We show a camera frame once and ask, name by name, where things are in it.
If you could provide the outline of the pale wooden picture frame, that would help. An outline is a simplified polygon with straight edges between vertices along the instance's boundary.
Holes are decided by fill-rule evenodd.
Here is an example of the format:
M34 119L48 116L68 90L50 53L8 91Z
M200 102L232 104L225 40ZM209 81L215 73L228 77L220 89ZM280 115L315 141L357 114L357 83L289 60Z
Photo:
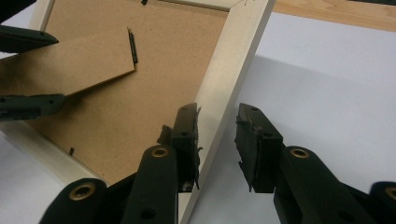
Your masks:
M208 168L275 1L40 1L58 44L0 59L0 94L67 100L50 117L0 121L0 224L38 224L77 179L135 172L189 103Z

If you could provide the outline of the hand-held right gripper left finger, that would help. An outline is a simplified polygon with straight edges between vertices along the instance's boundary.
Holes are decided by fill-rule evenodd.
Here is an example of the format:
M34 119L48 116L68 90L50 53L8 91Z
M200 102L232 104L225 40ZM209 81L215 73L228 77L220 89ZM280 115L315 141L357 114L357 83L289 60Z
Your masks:
M198 147L198 117L196 103L183 105L178 111L173 127L162 126L157 142L172 147L177 153L178 191L192 192L199 187L200 156Z

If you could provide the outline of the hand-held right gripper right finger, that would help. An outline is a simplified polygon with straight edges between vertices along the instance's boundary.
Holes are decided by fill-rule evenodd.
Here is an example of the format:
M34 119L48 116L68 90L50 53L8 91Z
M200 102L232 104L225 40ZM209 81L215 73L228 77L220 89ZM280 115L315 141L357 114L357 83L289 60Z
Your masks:
M234 142L249 190L273 193L283 136L258 107L240 104Z

